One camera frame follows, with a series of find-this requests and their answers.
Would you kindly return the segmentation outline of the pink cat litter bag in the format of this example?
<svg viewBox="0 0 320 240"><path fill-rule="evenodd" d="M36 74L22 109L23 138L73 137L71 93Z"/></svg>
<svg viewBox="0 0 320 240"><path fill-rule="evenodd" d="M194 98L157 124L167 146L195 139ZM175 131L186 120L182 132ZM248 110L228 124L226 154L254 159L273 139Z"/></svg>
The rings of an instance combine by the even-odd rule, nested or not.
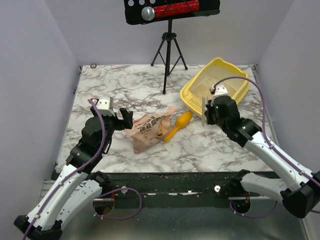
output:
<svg viewBox="0 0 320 240"><path fill-rule="evenodd" d="M169 106L166 112L145 114L134 120L131 129L125 132L133 140L133 152L140 154L162 140L171 128L171 116L176 108Z"/></svg>

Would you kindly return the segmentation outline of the yellow litter scoop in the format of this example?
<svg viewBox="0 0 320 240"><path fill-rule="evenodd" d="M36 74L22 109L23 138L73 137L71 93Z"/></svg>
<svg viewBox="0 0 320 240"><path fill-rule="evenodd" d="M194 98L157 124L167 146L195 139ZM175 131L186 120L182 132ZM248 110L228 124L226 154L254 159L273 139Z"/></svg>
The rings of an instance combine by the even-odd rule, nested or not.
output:
<svg viewBox="0 0 320 240"><path fill-rule="evenodd" d="M175 122L174 127L172 128L172 130L166 135L166 137L163 139L164 142L169 142L171 140L171 138L177 133L178 130L185 128L189 122L192 119L192 112L191 111L187 111L184 112L182 115L180 115Z"/></svg>

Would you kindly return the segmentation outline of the white bag sealing clip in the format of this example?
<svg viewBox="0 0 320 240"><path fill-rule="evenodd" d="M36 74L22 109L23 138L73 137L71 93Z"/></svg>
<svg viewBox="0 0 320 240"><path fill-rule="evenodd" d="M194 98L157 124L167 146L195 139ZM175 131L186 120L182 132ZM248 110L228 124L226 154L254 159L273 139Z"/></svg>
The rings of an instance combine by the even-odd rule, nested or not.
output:
<svg viewBox="0 0 320 240"><path fill-rule="evenodd" d="M206 125L206 100L207 98L205 96L202 96L201 98L201 125L204 127Z"/></svg>

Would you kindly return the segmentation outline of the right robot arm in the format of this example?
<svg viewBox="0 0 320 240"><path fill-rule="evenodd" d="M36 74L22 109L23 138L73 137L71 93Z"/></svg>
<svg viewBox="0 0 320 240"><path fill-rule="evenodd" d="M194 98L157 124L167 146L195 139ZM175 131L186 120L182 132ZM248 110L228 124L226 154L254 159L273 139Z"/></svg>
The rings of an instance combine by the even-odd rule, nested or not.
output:
<svg viewBox="0 0 320 240"><path fill-rule="evenodd" d="M290 157L268 138L253 120L240 116L235 100L228 95L202 104L202 120L218 126L227 137L247 149L276 174L271 179L243 170L230 183L230 191L241 196L257 193L277 202L293 216L303 219L320 202L320 174L313 172Z"/></svg>

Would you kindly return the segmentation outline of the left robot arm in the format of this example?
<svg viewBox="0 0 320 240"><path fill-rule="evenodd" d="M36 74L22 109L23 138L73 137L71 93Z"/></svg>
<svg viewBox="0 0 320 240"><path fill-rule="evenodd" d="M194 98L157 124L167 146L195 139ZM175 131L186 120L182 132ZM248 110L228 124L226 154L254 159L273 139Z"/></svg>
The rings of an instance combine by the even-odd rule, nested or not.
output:
<svg viewBox="0 0 320 240"><path fill-rule="evenodd" d="M133 127L133 112L121 108L122 119L91 107L93 117L85 122L78 144L49 191L27 215L19 215L14 225L23 239L58 240L64 228L85 205L96 197L107 197L110 179L92 170L110 148L115 131Z"/></svg>

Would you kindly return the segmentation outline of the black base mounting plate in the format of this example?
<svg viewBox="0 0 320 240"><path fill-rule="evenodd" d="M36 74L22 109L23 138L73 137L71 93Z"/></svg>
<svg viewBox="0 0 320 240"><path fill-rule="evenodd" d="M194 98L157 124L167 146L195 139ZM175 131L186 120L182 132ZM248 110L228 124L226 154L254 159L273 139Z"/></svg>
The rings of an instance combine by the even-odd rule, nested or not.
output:
<svg viewBox="0 0 320 240"><path fill-rule="evenodd" d="M115 193L117 209L143 208L227 208L229 201L249 209L249 200L261 198L238 182L246 171L239 172L163 172L163 173L91 173L87 180L102 183L102 192L121 187L129 191Z"/></svg>

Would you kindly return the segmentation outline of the black tripod stand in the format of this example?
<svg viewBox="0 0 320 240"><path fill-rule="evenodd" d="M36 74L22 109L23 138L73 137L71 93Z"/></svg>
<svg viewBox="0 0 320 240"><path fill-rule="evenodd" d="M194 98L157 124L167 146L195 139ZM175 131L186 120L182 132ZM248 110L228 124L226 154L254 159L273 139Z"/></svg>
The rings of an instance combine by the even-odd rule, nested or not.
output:
<svg viewBox="0 0 320 240"><path fill-rule="evenodd" d="M181 48L179 46L179 43L177 41L177 34L175 32L173 32L172 28L173 28L173 20L171 19L171 20L168 20L167 31L162 34L161 43L155 53L155 56L154 56L152 62L150 63L150 66L153 67L155 65L156 59L158 58L158 56L160 56L160 58L164 64L164 80L163 80L163 89L162 89L163 95L166 94L167 78L172 73L172 71L175 69L177 63L179 61L182 61L184 69L185 70L189 69L186 64L183 53L181 51ZM172 42L175 44L179 56L178 56L177 60L175 61L174 65L171 67ZM161 54L161 49L162 49L164 43L166 43L165 58Z"/></svg>

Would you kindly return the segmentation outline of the aluminium rail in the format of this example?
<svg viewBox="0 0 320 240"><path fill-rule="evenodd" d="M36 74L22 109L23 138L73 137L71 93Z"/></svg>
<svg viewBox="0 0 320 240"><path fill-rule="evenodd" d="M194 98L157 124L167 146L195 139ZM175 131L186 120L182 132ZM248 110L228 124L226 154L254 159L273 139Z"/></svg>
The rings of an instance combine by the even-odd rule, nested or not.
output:
<svg viewBox="0 0 320 240"><path fill-rule="evenodd" d="M43 204L47 201L48 205L65 204L65 203L84 203L92 202L93 199L100 196L102 193L112 190L112 182L109 179L89 179L83 182L77 182L75 179L70 179L63 185L59 185L61 181L56 181L51 188L43 195L39 202Z"/></svg>

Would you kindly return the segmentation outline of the red handled microphone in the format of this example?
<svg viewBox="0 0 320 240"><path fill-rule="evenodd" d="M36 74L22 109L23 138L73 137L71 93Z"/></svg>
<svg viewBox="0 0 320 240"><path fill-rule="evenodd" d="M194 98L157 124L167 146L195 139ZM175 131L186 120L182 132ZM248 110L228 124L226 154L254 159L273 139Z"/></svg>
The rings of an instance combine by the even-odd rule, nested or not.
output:
<svg viewBox="0 0 320 240"><path fill-rule="evenodd" d="M141 10L141 17L145 21L172 17L197 12L200 8L198 0L189 0L160 6L146 6Z"/></svg>

